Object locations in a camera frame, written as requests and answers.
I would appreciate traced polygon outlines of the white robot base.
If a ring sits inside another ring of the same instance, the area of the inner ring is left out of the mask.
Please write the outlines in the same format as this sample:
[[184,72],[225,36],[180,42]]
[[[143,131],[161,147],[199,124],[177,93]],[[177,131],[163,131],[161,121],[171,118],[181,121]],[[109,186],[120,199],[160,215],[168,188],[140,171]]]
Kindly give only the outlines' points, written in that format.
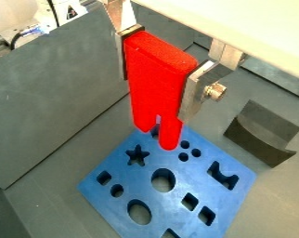
[[36,0],[36,3],[38,9],[33,18],[0,33],[10,50],[49,34],[88,13],[80,0]]

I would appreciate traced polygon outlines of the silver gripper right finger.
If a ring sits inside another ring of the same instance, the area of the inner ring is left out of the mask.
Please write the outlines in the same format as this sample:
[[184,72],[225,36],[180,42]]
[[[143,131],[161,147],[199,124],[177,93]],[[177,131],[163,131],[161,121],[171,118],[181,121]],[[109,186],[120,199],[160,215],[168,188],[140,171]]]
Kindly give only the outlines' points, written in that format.
[[208,99],[219,101],[227,91],[220,79],[232,73],[244,62],[247,54],[219,39],[212,40],[209,59],[188,75],[179,110],[179,118],[187,122]]

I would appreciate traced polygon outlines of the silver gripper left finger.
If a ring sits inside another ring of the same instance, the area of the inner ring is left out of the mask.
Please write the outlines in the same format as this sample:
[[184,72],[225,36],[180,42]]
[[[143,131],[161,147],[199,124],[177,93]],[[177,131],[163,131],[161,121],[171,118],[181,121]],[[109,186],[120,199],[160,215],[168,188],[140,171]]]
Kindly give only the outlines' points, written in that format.
[[123,80],[128,79],[124,40],[144,27],[137,23],[131,0],[101,0],[111,22],[115,27],[115,43],[119,59],[119,74]]

